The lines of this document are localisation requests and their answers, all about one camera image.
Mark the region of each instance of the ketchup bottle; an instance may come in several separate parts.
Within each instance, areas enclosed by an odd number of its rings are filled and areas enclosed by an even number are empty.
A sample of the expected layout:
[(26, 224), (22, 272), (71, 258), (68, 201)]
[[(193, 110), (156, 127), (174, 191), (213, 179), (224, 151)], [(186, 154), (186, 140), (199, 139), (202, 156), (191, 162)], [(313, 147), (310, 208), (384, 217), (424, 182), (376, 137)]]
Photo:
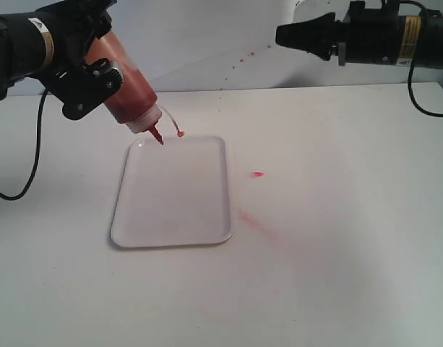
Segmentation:
[(86, 62), (92, 64), (103, 58), (115, 61), (124, 77), (120, 90), (105, 102), (108, 110), (118, 123), (126, 124), (133, 133), (149, 131), (163, 145), (162, 136), (155, 128), (162, 117), (157, 95), (112, 31), (94, 40)]

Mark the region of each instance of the black wire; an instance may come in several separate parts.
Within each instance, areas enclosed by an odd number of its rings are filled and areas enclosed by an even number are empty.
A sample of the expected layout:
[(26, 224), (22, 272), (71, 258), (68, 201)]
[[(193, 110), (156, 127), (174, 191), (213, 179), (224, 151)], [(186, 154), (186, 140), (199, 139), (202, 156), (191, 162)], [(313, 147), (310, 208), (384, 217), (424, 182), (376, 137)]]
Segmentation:
[(48, 90), (45, 89), (43, 94), (41, 95), (40, 105), (38, 106), (38, 119), (36, 123), (36, 148), (35, 148), (35, 160), (33, 162), (32, 173), (30, 174), (30, 178), (27, 181), (22, 192), (14, 197), (7, 196), (0, 192), (0, 198), (7, 201), (15, 201), (22, 199), (28, 192), (28, 189), (32, 185), (33, 179), (35, 178), (36, 171), (38, 169), (38, 162), (40, 161), (40, 151), (41, 151), (41, 118), (43, 116), (43, 108), (46, 101), (46, 96), (48, 95)]
[(412, 89), (412, 79), (413, 79), (414, 70), (415, 70), (416, 64), (417, 64), (418, 52), (421, 50), (421, 48), (423, 47), (425, 40), (426, 40), (426, 31), (429, 26), (429, 11), (426, 9), (426, 7), (423, 4), (421, 4), (417, 1), (402, 0), (400, 3), (417, 6), (418, 8), (420, 8), (421, 9), (421, 16), (423, 17), (423, 20), (424, 20), (423, 34), (417, 44), (416, 51), (414, 52), (414, 57), (412, 59), (412, 62), (410, 63), (410, 69), (409, 69), (409, 75), (408, 75), (408, 92), (409, 92), (410, 101), (412, 101), (412, 104), (414, 105), (414, 107), (416, 107), (421, 113), (426, 114), (427, 116), (443, 118), (443, 113), (430, 112), (430, 111), (427, 111), (422, 106), (420, 106), (416, 100), (416, 97), (415, 97), (413, 89)]

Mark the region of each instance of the white wall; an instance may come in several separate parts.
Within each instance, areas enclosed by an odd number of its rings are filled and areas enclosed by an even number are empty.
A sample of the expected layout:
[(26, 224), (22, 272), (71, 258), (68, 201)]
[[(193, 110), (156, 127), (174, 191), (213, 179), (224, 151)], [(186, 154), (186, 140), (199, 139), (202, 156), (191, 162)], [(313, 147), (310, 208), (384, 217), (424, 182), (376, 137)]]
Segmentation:
[[(52, 2), (55, 1), (0, 0), (0, 13), (30, 11)], [(278, 25), (308, 20), (325, 12), (337, 12), (343, 18), (349, 2), (119, 0), (110, 13), (117, 35), (158, 91), (405, 82), (405, 68), (358, 64), (338, 67), (335, 60), (320, 61), (274, 44)], [(443, 11), (443, 0), (422, 2)], [(366, 3), (379, 7), (380, 1)], [(405, 7), (404, 12), (416, 14), (418, 10)], [(419, 69), (416, 81), (443, 84), (443, 72)], [(25, 80), (11, 94), (40, 91), (36, 81)]]

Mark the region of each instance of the white tray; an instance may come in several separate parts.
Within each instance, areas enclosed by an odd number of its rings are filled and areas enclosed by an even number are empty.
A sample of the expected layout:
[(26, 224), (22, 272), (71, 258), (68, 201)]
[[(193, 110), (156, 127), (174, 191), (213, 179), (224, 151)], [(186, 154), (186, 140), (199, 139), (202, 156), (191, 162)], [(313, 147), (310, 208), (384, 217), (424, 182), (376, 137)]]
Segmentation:
[(111, 228), (120, 247), (177, 247), (228, 240), (231, 212), (219, 137), (139, 140), (129, 149)]

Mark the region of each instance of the white table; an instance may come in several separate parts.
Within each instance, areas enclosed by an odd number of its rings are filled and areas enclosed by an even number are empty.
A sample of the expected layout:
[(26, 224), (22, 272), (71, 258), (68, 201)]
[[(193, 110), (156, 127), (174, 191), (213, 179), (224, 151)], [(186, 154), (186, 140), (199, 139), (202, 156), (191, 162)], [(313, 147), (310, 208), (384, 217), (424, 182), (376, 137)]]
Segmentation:
[[(415, 90), (443, 111), (438, 85)], [(67, 121), (50, 97), (33, 187), (0, 200), (0, 346), (443, 346), (443, 119), (415, 111), (404, 85), (160, 103), (187, 134), (226, 141), (243, 210), (234, 237), (116, 249), (111, 219), (135, 137), (104, 108)], [(0, 103), (7, 193), (29, 174), (37, 106)], [(173, 134), (167, 119), (160, 129)]]

